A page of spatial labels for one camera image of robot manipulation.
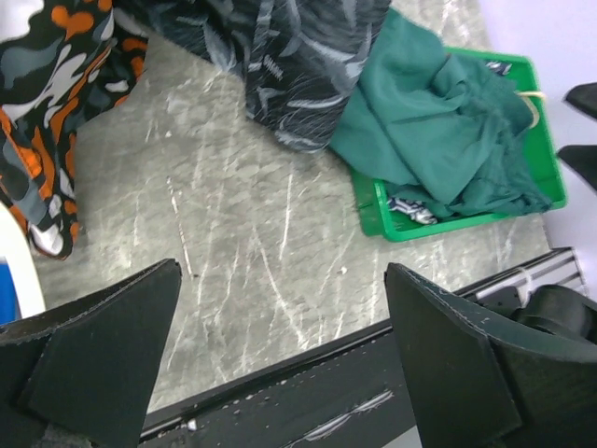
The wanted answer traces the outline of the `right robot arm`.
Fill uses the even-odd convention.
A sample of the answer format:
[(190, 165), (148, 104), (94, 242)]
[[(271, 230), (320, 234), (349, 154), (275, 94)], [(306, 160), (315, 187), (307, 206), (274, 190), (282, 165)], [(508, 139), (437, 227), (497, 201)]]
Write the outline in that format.
[(570, 142), (558, 156), (596, 191), (596, 82), (579, 84), (562, 100), (575, 111)]

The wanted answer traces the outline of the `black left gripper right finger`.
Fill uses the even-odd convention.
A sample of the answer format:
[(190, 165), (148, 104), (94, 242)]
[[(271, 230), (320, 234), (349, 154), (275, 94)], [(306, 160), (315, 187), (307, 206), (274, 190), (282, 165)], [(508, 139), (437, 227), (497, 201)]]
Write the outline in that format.
[(539, 287), (508, 315), (401, 264), (384, 276), (392, 327), (425, 447), (592, 447), (596, 311)]

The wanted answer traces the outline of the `dark green shorts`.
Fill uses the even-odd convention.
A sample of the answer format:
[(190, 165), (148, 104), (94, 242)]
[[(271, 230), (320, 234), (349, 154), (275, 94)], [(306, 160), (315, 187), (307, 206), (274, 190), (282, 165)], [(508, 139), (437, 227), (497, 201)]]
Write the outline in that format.
[(435, 217), (523, 216), (551, 205), (523, 155), (535, 122), (512, 80), (393, 11), (330, 145)]

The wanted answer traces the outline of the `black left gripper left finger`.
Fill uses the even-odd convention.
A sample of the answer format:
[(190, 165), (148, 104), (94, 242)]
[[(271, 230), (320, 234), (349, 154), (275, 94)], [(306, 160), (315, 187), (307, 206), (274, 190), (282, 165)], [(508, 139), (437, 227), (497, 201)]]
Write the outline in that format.
[(134, 447), (181, 288), (163, 259), (111, 287), (1, 328), (1, 444), (49, 425), (102, 447)]

